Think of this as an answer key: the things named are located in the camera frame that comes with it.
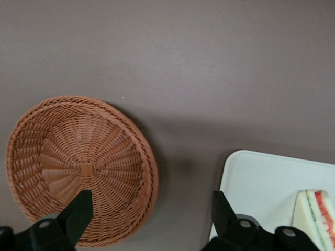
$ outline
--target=round wicker basket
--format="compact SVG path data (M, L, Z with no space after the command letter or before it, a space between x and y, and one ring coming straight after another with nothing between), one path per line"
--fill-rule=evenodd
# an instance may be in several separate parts
M7 148L7 177L30 220L61 212L91 190L94 216L78 246L118 243L140 229L158 192L158 171L140 130L96 99L61 96L30 109Z

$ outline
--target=woven basket rim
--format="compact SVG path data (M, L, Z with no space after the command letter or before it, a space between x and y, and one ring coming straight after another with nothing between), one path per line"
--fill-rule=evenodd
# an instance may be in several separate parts
M17 192L17 189L15 187L15 183L13 181L13 170L12 170L12 155L14 150L14 143L16 138L18 137L18 134L22 130L22 128L26 125L26 123L32 119L38 112L42 112L43 110L47 110L52 108L53 106L59 106L60 104L72 104L72 103L79 103L79 104L86 104L90 105L92 107L97 107L98 109L105 110L106 113L113 113L117 118L122 120L123 123L125 123L125 127L129 130L133 131L134 134L140 139L140 141L143 143L143 149L148 159L150 159L150 168L151 168L151 175L152 175L152 191L151 191L151 197L149 199L149 203L147 205L144 218L142 221L138 223L138 226L135 227L135 231L130 233L126 238L133 235L140 227L142 227L147 219L149 218L150 214L152 213L154 209L154 205L157 201L157 195L158 195L158 169L157 164L155 162L155 158L152 153L152 149L142 134L142 132L137 128L137 126L129 119L127 118L122 112L120 112L118 109L116 109L114 106L103 102L101 100L86 97L86 96L72 96L72 95L66 95L66 96L57 96L53 98L46 99L42 101L41 103L33 106L30 108L26 113L24 113L15 124L15 127L10 135L8 144L7 144L7 154L6 154L6 175L8 179L8 184L10 186L11 193L16 201L16 203L19 205L21 210L24 212L26 217L31 221L36 221L38 218L36 218L34 215L32 215L25 205L23 204L22 200L20 199L20 195ZM79 242L79 246L85 246L85 247L103 247L110 244L110 240L103 239L101 241L94 241L92 243L81 243Z

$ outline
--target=white tray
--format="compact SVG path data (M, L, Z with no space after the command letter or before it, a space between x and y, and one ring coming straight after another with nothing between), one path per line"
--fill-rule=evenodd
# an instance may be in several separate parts
M235 214L271 233L291 225L297 192L305 189L326 190L335 205L335 165L240 150L227 158L220 185Z

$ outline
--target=sandwich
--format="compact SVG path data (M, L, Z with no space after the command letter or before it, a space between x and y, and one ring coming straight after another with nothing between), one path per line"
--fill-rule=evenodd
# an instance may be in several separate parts
M335 210L326 191L299 191L292 226L304 231L321 251L335 250Z

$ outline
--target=black robotic claw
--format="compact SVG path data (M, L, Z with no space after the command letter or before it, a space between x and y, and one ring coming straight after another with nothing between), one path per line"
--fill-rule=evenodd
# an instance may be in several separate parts
M301 230L280 226L271 234L248 219L238 219L221 191L213 192L212 220L218 237L202 251L319 251Z
M40 220L18 234L10 227L0 227L0 250L74 251L92 218L92 193L81 191L56 219Z

